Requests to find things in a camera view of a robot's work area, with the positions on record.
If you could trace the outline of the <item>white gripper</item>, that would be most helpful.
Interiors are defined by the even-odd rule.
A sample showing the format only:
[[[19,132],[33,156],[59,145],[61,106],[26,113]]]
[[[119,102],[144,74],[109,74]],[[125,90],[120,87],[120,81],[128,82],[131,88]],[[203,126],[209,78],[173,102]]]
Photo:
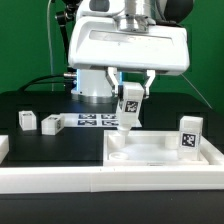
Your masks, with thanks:
[[[150,26],[147,33],[119,31],[112,18],[82,17],[70,40],[69,65],[105,70],[112,94],[118,95],[118,70],[144,72],[144,98],[150,95],[156,72],[179,75],[190,64],[184,28]]]

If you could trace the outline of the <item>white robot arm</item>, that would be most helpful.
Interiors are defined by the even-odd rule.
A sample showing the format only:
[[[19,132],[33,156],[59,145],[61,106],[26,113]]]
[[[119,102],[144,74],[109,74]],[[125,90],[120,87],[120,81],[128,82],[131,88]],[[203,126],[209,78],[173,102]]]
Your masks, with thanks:
[[[195,0],[82,0],[68,63],[77,71],[75,99],[108,103],[122,72],[179,75],[190,64],[180,26]]]

